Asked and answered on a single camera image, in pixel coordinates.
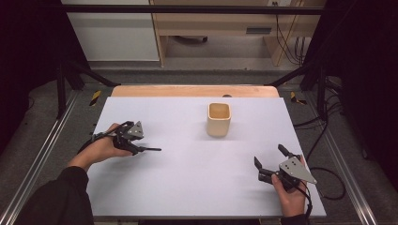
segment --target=black cable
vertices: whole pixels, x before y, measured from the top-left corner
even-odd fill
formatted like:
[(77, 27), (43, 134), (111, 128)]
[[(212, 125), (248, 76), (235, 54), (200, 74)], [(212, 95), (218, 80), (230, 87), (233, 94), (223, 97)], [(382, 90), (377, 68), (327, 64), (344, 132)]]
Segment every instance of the black cable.
[(322, 138), (323, 134), (325, 133), (327, 127), (328, 127), (328, 121), (326, 121), (325, 126), (324, 126), (324, 128), (323, 128), (321, 134), (318, 136), (318, 138), (316, 139), (316, 141), (315, 141), (313, 147), (311, 148), (310, 152), (308, 153), (307, 157), (305, 158), (305, 160), (306, 160), (307, 162), (310, 160), (311, 154), (313, 153), (314, 149), (316, 148), (316, 145), (317, 145), (317, 144), (319, 143), (319, 141), (321, 140), (321, 138)]
[(30, 102), (29, 102), (29, 108), (27, 108), (27, 110), (32, 109), (32, 107), (35, 105), (35, 99), (34, 98), (29, 97), (29, 100), (32, 100), (32, 103), (30, 104)]
[(330, 197), (330, 196), (326, 196), (323, 193), (321, 193), (322, 197), (327, 199), (327, 200), (332, 200), (332, 201), (338, 201), (338, 200), (341, 200), (342, 198), (344, 198), (344, 196), (346, 194), (346, 187), (345, 187), (345, 184), (343, 182), (343, 179), (336, 172), (333, 172), (333, 171), (328, 170), (326, 168), (322, 168), (322, 167), (311, 167), (310, 168), (310, 171), (316, 171), (316, 170), (324, 171), (324, 172), (328, 172), (328, 173), (333, 174), (340, 181), (340, 184), (342, 184), (342, 188), (343, 188), (343, 193), (341, 195), (337, 196), (337, 197)]
[(319, 128), (319, 127), (324, 126), (324, 125), (325, 125), (325, 123), (319, 124), (319, 125), (314, 125), (314, 126), (312, 126), (312, 127), (296, 128), (296, 130)]
[(299, 53), (300, 54), (299, 58), (300, 58), (300, 64), (301, 65), (304, 63), (304, 58), (305, 58), (304, 45), (305, 45), (305, 37), (302, 37), (302, 40), (301, 40), (301, 51)]
[(307, 223), (310, 224), (310, 214), (313, 211), (313, 201), (311, 200), (311, 193), (310, 190), (308, 189), (307, 185), (304, 184), (304, 182), (300, 181), (301, 184), (303, 184), (305, 186), (305, 190), (308, 191), (308, 194), (306, 193), (305, 190), (300, 189), (298, 186), (293, 185), (290, 181), (288, 181), (287, 179), (285, 179), (284, 177), (280, 177), (284, 180), (284, 182), (287, 182), (288, 184), (290, 184), (292, 187), (294, 187), (296, 190), (298, 190), (301, 194), (303, 194), (305, 196), (305, 198), (308, 199), (308, 204), (307, 204), (307, 211), (305, 212), (305, 220), (307, 220)]
[[(282, 33), (281, 28), (280, 28), (280, 26), (279, 26), (278, 15), (275, 15), (275, 17), (276, 17), (276, 39), (278, 40), (278, 43), (279, 43), (279, 45), (281, 46), (281, 48), (282, 48), (284, 54), (286, 55), (287, 59), (289, 60), (289, 62), (292, 63), (292, 64), (294, 64), (294, 65), (298, 65), (298, 63), (297, 63), (298, 60), (297, 60), (297, 59), (293, 56), (293, 54), (290, 52), (289, 45), (287, 44), (287, 41), (284, 39), (283, 33)], [(289, 52), (290, 56), (296, 60), (296, 63), (295, 63), (295, 62), (292, 62), (292, 60), (290, 59), (290, 57), (289, 57), (289, 55), (287, 54), (286, 50), (284, 49), (283, 45), (282, 45), (281, 42), (279, 41), (279, 33), (280, 33), (280, 32), (281, 32), (281, 36), (282, 36), (284, 45), (287, 47), (287, 51)]]

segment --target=black curtain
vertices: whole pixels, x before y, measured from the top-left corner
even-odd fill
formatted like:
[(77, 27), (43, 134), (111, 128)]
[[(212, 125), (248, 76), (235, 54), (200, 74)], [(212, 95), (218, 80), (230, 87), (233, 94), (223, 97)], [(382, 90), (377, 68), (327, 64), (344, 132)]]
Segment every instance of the black curtain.
[[(32, 89), (55, 80), (61, 62), (89, 68), (67, 14), (40, 10), (39, 4), (0, 1), (0, 154), (23, 120)], [(78, 71), (69, 73), (78, 76)]]
[[(339, 2), (329, 0), (328, 7), (336, 7)], [(379, 162), (398, 190), (397, 8), (395, 0), (357, 1), (328, 43), (328, 51), (317, 54), (344, 14), (322, 16), (306, 60), (322, 55), (327, 75), (342, 79), (342, 102), (363, 149)], [(308, 81), (316, 78), (316, 71), (307, 75)]]

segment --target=white table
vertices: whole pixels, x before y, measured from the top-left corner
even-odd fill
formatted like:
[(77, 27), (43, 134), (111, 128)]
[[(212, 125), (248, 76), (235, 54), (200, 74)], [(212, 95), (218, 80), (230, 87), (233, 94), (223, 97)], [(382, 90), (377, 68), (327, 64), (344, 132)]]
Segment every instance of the white table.
[[(206, 133), (207, 105), (231, 105), (226, 137)], [(113, 122), (141, 121), (135, 144), (160, 147), (93, 165), (87, 192), (95, 217), (269, 218), (281, 215), (272, 185), (257, 180), (256, 156), (269, 170), (286, 160), (277, 146), (302, 154), (279, 97), (109, 97), (95, 133)], [(309, 184), (313, 217), (326, 215)]]

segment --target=hand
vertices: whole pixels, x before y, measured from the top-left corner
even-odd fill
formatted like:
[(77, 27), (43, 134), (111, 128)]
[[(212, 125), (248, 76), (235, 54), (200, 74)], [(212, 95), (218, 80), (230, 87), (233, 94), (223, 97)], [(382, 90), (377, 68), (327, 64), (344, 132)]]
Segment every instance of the hand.
[[(117, 126), (118, 124), (112, 124), (108, 130)], [(131, 155), (132, 153), (129, 151), (115, 148), (113, 137), (104, 137), (88, 145), (68, 163), (68, 166), (77, 166), (88, 171), (90, 166), (94, 163), (101, 162), (108, 158), (127, 157)]]
[[(301, 157), (301, 163), (304, 165), (304, 159)], [(305, 196), (294, 187), (285, 191), (283, 184), (277, 175), (272, 175), (272, 184), (278, 193), (279, 201), (281, 202), (282, 214), (286, 218), (304, 214)], [(306, 182), (302, 181), (298, 188), (306, 191)]]

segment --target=electrical wire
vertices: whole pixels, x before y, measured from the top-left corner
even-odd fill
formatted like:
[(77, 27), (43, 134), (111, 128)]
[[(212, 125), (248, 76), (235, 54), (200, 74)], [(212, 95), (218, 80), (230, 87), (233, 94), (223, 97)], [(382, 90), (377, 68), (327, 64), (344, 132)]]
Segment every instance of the electrical wire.
[(343, 188), (343, 193), (342, 194), (338, 195), (337, 197), (330, 197), (330, 196), (327, 196), (327, 195), (324, 195), (323, 193), (321, 193), (323, 198), (325, 198), (327, 200), (333, 200), (333, 201), (341, 200), (342, 198), (344, 198), (344, 196), (346, 194), (346, 187), (345, 187), (345, 184), (343, 182), (343, 179), (336, 172), (333, 172), (333, 171), (328, 170), (328, 169), (323, 168), (323, 167), (311, 167), (310, 171), (324, 171), (324, 172), (331, 173), (339, 180), (340, 184), (342, 185), (342, 188)]
[(31, 101), (32, 101), (32, 103), (30, 103), (30, 102), (29, 102), (29, 108), (27, 108), (27, 110), (30, 110), (30, 109), (32, 109), (32, 107), (35, 105), (35, 99), (34, 99), (34, 98), (32, 98), (32, 97), (29, 97), (29, 100), (31, 100)]
[[(284, 54), (286, 55), (287, 59), (289, 60), (289, 62), (292, 63), (292, 64), (294, 64), (294, 65), (298, 65), (298, 64), (299, 64), (299, 61), (298, 61), (298, 60), (293, 56), (293, 54), (290, 52), (289, 45), (287, 44), (287, 41), (286, 41), (286, 39), (284, 38), (283, 33), (282, 33), (282, 31), (281, 31), (281, 27), (279, 26), (278, 15), (275, 15), (275, 17), (276, 17), (276, 39), (277, 39), (279, 45), (281, 46), (281, 48), (282, 48)], [(282, 36), (282, 39), (283, 39), (283, 42), (284, 42), (284, 46), (286, 46), (287, 51), (289, 52), (290, 56), (291, 56), (293, 59), (295, 59), (296, 62), (292, 62), (291, 58), (289, 57), (289, 54), (287, 54), (287, 52), (286, 52), (284, 46), (283, 46), (283, 45), (281, 44), (281, 42), (279, 41), (279, 33), (281, 33), (281, 36)]]
[(296, 190), (298, 190), (301, 194), (303, 194), (305, 196), (305, 198), (307, 198), (308, 204), (307, 204), (307, 211), (305, 212), (305, 220), (307, 221), (307, 224), (310, 224), (309, 218), (310, 218), (311, 212), (313, 211), (313, 201), (311, 200), (311, 193), (310, 193), (310, 190), (308, 189), (307, 185), (303, 181), (300, 181), (301, 184), (304, 185), (304, 187), (305, 187), (305, 189), (302, 190), (298, 186), (293, 185), (290, 181), (288, 181), (284, 177), (280, 177), (280, 178), (283, 179), (284, 182), (287, 182), (292, 187), (294, 187)]

